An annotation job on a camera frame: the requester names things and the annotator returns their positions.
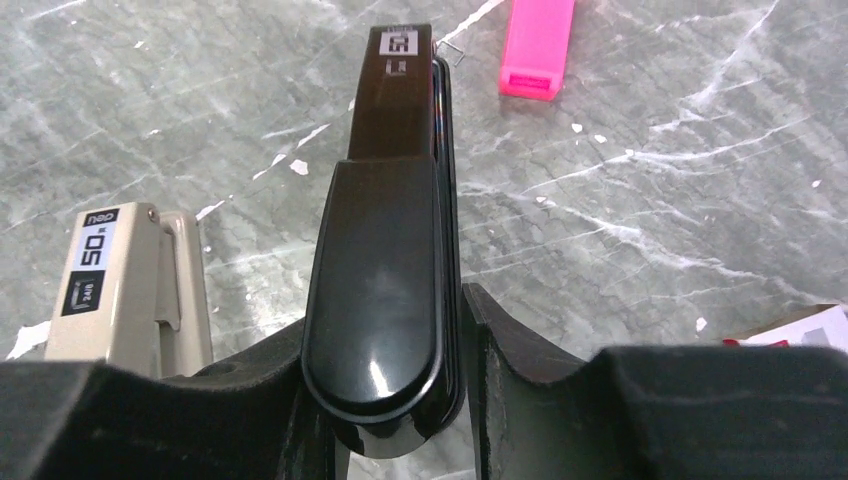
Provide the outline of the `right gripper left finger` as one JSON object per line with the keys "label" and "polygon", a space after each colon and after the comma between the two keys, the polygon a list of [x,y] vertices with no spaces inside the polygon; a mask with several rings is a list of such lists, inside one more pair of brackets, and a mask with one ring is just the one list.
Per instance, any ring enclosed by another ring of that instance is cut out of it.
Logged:
{"label": "right gripper left finger", "polygon": [[1,366],[5,479],[334,479],[294,323],[192,376],[102,361]]}

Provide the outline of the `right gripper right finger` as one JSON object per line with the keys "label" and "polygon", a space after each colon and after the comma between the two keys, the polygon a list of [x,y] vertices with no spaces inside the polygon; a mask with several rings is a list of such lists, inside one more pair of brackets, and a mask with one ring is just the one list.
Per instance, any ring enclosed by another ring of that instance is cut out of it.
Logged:
{"label": "right gripper right finger", "polygon": [[560,349],[463,288],[481,479],[843,479],[847,358],[810,347]]}

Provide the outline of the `beige black stapler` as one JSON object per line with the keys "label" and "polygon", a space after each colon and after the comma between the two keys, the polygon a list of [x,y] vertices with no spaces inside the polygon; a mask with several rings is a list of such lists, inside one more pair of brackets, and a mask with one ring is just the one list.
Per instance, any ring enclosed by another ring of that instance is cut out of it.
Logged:
{"label": "beige black stapler", "polygon": [[144,202],[79,213],[45,358],[104,360],[149,378],[211,364],[196,217]]}

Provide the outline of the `red white staple box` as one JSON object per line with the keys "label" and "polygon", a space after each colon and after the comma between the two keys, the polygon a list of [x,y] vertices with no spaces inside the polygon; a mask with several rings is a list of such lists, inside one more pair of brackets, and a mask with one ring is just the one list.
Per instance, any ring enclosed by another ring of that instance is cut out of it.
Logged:
{"label": "red white staple box", "polygon": [[847,352],[847,315],[842,305],[817,304],[766,326],[724,338],[727,346],[810,346]]}

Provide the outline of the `pink plastic staple remover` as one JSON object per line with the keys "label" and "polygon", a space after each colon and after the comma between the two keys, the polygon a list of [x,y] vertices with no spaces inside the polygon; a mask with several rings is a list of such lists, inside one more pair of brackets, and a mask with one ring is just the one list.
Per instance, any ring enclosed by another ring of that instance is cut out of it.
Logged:
{"label": "pink plastic staple remover", "polygon": [[502,95],[550,102],[563,87],[574,0],[514,0],[498,87]]}

